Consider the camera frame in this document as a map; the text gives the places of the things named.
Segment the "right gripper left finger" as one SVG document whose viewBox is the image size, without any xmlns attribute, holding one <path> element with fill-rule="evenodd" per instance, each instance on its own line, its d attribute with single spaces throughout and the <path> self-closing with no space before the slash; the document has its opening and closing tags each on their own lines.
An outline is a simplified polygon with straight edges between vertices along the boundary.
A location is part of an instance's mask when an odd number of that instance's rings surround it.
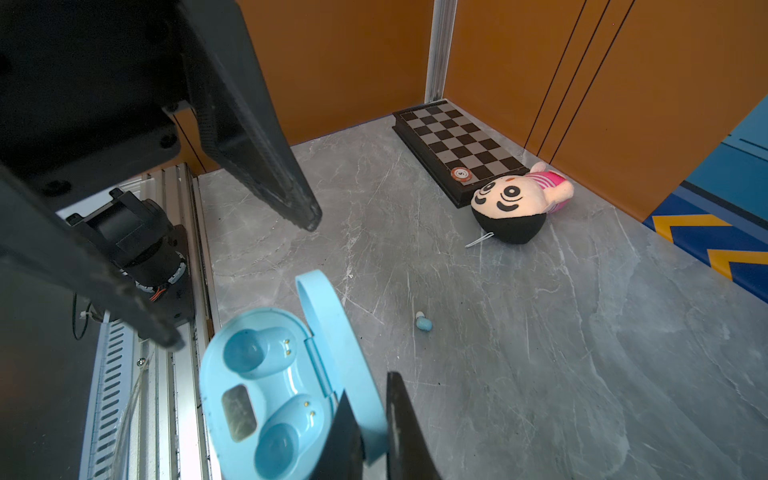
<svg viewBox="0 0 768 480">
<path fill-rule="evenodd" d="M 310 479 L 361 480 L 363 478 L 363 457 L 360 429 L 347 393 L 344 393 L 323 451 Z"/>
</svg>

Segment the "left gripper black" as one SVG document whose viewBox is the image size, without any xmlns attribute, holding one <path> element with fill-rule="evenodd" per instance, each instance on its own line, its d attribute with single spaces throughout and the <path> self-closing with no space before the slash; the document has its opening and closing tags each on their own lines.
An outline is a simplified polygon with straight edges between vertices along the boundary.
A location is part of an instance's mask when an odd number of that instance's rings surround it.
<svg viewBox="0 0 768 480">
<path fill-rule="evenodd" d="M 172 323 L 36 194 L 84 198 L 173 160 L 171 114 L 187 88 L 203 151 L 315 230 L 321 207 L 236 2 L 1 5 L 1 261 L 87 296 L 169 351 L 183 348 Z"/>
</svg>

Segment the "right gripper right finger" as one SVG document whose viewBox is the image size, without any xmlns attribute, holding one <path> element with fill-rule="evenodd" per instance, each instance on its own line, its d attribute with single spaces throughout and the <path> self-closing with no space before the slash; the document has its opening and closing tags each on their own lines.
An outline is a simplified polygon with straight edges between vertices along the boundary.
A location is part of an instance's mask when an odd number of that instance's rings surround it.
<svg viewBox="0 0 768 480">
<path fill-rule="evenodd" d="M 398 372 L 387 374 L 386 416 L 389 450 L 388 479 L 440 479 L 405 382 Z"/>
</svg>

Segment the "blue earbud case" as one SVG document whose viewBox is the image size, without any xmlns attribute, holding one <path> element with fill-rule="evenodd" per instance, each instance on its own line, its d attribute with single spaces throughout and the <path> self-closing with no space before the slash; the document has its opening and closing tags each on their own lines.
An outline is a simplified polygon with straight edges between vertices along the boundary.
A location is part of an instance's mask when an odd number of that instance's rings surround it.
<svg viewBox="0 0 768 480">
<path fill-rule="evenodd" d="M 206 426 L 225 479 L 306 479 L 342 400 L 372 464 L 389 449 L 373 376 L 326 275 L 302 274 L 304 316 L 258 308 L 211 339 L 199 374 Z"/>
</svg>

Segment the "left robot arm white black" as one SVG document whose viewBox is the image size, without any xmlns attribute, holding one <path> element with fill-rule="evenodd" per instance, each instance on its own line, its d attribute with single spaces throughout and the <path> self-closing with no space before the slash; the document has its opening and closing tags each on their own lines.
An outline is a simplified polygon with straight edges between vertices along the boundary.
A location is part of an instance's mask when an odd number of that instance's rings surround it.
<svg viewBox="0 0 768 480">
<path fill-rule="evenodd" d="M 154 201 L 119 183 L 203 151 L 308 231 L 321 208 L 279 125 L 234 1 L 5 1 L 1 5 L 1 258 L 183 346 L 189 263 Z"/>
</svg>

